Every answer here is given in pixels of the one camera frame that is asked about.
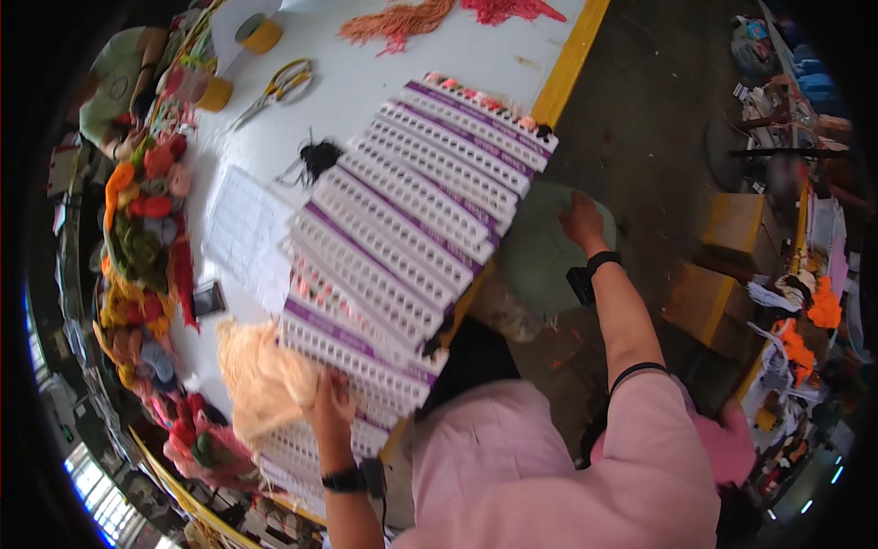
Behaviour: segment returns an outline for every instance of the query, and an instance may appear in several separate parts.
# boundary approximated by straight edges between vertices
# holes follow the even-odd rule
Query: orange yarn
[[[104,202],[107,210],[104,215],[104,224],[107,228],[112,227],[112,218],[116,215],[116,206],[119,204],[119,192],[125,189],[134,180],[134,166],[130,162],[122,162],[113,170],[104,190]]]
[[[811,295],[814,305],[808,309],[808,318],[820,328],[837,328],[841,322],[841,306],[838,296],[832,291],[832,279],[817,279],[817,292]]]
[[[361,45],[384,35],[387,47],[385,52],[396,54],[406,51],[406,39],[413,34],[433,32],[442,23],[455,0],[423,0],[420,4],[394,4],[380,13],[353,18],[339,31],[339,35],[350,39],[350,43]]]
[[[795,383],[798,387],[814,372],[814,352],[805,347],[805,340],[795,332],[795,318],[789,319],[787,329],[781,334],[787,357],[795,362]]]

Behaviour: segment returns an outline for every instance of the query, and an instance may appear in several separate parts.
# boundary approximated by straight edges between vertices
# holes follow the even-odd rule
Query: green shirt
[[[113,120],[128,112],[131,105],[143,63],[137,42],[144,28],[135,26],[116,33],[91,65],[100,80],[95,95],[79,109],[79,131],[95,145],[100,145]]]

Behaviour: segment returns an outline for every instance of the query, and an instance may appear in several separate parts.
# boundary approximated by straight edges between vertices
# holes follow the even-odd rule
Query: paper sheet
[[[290,232],[292,206],[236,166],[226,170],[207,217],[202,251],[277,314],[290,291],[290,259],[277,243]]]

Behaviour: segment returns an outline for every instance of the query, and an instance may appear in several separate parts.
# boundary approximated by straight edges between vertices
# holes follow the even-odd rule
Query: cardboard box
[[[775,276],[781,270],[781,233],[761,194],[720,194],[702,243],[713,256]]]
[[[746,323],[754,308],[734,278],[685,264],[663,316],[710,349],[737,360],[747,352]]]

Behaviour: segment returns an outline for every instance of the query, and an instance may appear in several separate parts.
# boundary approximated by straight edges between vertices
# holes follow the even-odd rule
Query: concrete floor
[[[661,315],[718,193],[702,134],[709,120],[736,108],[730,20],[753,11],[745,0],[613,0],[556,128],[561,145],[544,174],[612,212],[623,264],[649,308],[668,368],[707,415],[734,392],[743,366],[706,352]],[[578,458],[579,438],[606,399],[595,311],[563,314],[558,332],[544,330],[510,349],[522,376],[549,398],[552,420]],[[401,453],[391,466],[387,523],[405,528],[412,525],[410,467]]]

